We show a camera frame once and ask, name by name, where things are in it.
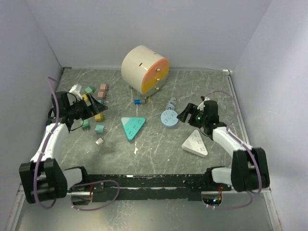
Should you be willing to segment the yellow plug block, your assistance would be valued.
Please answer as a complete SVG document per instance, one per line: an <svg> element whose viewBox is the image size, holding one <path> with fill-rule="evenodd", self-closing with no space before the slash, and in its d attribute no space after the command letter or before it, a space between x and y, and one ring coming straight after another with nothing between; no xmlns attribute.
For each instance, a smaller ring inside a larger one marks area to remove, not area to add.
<svg viewBox="0 0 308 231"><path fill-rule="evenodd" d="M105 120L105 115L103 113L99 113L94 116L96 122L102 122Z"/></svg>

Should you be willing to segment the pink plug block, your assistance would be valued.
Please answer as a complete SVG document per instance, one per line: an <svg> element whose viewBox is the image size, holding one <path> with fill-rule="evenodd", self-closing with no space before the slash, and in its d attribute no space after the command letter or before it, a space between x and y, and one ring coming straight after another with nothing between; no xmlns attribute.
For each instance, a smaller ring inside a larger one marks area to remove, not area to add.
<svg viewBox="0 0 308 231"><path fill-rule="evenodd" d="M106 99L106 95L107 95L106 91L100 91L100 92L98 92L97 97L99 99Z"/></svg>
<svg viewBox="0 0 308 231"><path fill-rule="evenodd" d="M101 91L108 91L110 89L110 86L108 84L101 84L100 90Z"/></svg>

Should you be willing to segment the yellow plug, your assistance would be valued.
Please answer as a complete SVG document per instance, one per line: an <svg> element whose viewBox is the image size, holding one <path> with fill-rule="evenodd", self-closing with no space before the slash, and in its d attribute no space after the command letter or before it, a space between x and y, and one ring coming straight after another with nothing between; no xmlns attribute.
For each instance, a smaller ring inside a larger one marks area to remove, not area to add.
<svg viewBox="0 0 308 231"><path fill-rule="evenodd" d="M85 102L88 102L88 101L89 101L88 96L87 96L86 94L83 94L83 95L82 95L82 98L83 98L83 100L84 100Z"/></svg>

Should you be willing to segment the blue round socket board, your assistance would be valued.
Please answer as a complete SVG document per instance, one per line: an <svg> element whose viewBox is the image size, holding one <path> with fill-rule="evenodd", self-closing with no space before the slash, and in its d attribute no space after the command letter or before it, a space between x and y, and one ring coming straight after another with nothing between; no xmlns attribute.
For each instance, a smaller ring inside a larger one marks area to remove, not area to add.
<svg viewBox="0 0 308 231"><path fill-rule="evenodd" d="M167 102L165 110L161 113L161 123L166 128L173 128L177 125L179 119L177 118L178 113L175 110L176 98L171 97Z"/></svg>

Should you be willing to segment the teal plug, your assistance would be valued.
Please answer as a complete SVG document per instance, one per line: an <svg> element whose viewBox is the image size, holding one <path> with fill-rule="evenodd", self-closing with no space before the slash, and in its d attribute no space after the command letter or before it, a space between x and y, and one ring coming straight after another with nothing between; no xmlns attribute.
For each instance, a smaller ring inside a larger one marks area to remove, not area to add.
<svg viewBox="0 0 308 231"><path fill-rule="evenodd" d="M104 125L100 125L100 124L97 124L96 127L95 127L95 132L98 133L98 134L103 134L105 131L105 126Z"/></svg>

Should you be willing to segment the white triangular socket board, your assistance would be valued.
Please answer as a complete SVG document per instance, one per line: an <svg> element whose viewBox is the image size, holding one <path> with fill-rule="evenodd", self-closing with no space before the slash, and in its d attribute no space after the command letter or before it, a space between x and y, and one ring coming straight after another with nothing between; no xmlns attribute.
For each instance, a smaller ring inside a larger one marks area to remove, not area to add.
<svg viewBox="0 0 308 231"><path fill-rule="evenodd" d="M194 130L181 147L199 157L206 157L208 155L208 151L198 130Z"/></svg>

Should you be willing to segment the teal triangular socket board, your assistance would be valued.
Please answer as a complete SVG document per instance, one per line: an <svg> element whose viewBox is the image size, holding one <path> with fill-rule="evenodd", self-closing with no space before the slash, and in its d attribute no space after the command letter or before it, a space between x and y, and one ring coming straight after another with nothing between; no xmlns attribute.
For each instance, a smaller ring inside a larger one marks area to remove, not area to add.
<svg viewBox="0 0 308 231"><path fill-rule="evenodd" d="M120 121L127 140L131 142L144 126L146 119L144 117L122 117Z"/></svg>

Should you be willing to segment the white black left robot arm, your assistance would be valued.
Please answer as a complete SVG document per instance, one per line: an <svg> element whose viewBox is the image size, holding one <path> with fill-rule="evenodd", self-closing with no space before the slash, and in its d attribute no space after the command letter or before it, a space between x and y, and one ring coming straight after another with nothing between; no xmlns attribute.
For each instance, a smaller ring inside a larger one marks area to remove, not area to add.
<svg viewBox="0 0 308 231"><path fill-rule="evenodd" d="M26 200L30 204L64 198L74 187L78 192L86 191L90 180L83 166L61 170L57 158L62 152L62 144L76 120L89 119L107 110L108 107L91 94L87 94L89 102L69 92L52 93L52 109L48 112L45 133L42 142L31 160L19 167L19 175L24 188Z"/></svg>

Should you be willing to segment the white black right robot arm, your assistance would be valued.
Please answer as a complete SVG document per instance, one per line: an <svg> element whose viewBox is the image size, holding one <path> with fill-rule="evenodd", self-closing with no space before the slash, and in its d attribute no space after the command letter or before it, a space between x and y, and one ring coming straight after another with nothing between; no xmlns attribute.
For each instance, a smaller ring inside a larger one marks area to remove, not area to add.
<svg viewBox="0 0 308 231"><path fill-rule="evenodd" d="M232 158L230 168L210 167L206 170L205 188L215 191L221 184L232 186L236 191L261 191L270 186L266 153L254 148L234 135L218 115L218 103L213 100L199 106L189 103L177 116L195 128L202 128L205 135L218 143Z"/></svg>

